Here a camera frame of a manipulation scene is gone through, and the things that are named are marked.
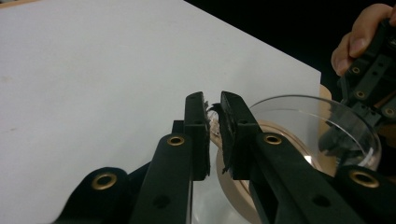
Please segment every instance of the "white surface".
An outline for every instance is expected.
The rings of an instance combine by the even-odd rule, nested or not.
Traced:
[[[3,8],[0,39],[4,224],[49,223],[91,171],[150,161],[190,93],[318,95],[318,71],[181,0]]]
[[[193,186],[191,224],[248,224],[249,222],[233,208],[224,194],[216,165],[218,147],[210,144],[210,176],[205,181],[195,181]]]

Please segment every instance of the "hand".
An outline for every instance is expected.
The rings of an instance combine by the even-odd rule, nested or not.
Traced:
[[[389,18],[391,26],[396,26],[396,5],[390,7],[373,4],[361,12],[353,23],[351,32],[344,35],[332,52],[332,68],[338,76],[342,76],[352,62],[363,54],[372,41],[378,24],[385,18]],[[383,126],[378,133],[387,138],[389,146],[396,147],[396,124]]]

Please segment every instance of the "petri dish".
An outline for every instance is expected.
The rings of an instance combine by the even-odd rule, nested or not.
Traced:
[[[288,138],[317,170],[334,176],[343,165],[358,164],[376,170],[381,144],[376,131],[349,107],[307,95],[281,95],[259,101],[250,111],[265,133]],[[248,181],[221,174],[221,138],[212,116],[211,140],[219,147],[216,167],[219,184],[233,207],[248,223],[260,223],[248,191]]]

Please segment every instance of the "brass screw hole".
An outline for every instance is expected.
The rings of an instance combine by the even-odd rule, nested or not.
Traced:
[[[385,113],[391,117],[395,116],[395,111],[392,108],[385,109]]]
[[[362,171],[357,171],[357,170],[351,171],[349,173],[349,177],[356,183],[366,188],[375,189],[378,188],[379,186],[379,182],[377,179],[375,179],[372,175],[369,175]]]
[[[274,135],[265,135],[264,141],[271,145],[279,145],[282,143],[282,139]]]
[[[117,182],[117,176],[111,173],[102,173],[97,175],[92,181],[92,188],[104,190],[111,188]]]
[[[366,94],[364,94],[364,92],[362,92],[362,91],[356,91],[355,95],[356,95],[357,97],[359,97],[359,98],[364,98],[364,96],[365,96]]]
[[[353,67],[352,72],[355,74],[359,74],[361,72],[361,70],[359,69],[359,67]]]
[[[167,143],[173,147],[177,147],[184,144],[184,138],[180,136],[173,136],[168,138]]]

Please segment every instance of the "finger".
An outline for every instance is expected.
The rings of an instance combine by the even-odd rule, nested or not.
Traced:
[[[349,57],[349,38],[350,33],[344,35],[338,47],[332,52],[332,69],[338,76],[342,76],[353,61]]]
[[[396,5],[393,7],[392,12],[390,13],[389,24],[391,26],[396,26]]]
[[[389,18],[392,7],[385,4],[373,4],[364,9],[352,26],[349,38],[349,56],[360,57],[372,41],[378,24]]]

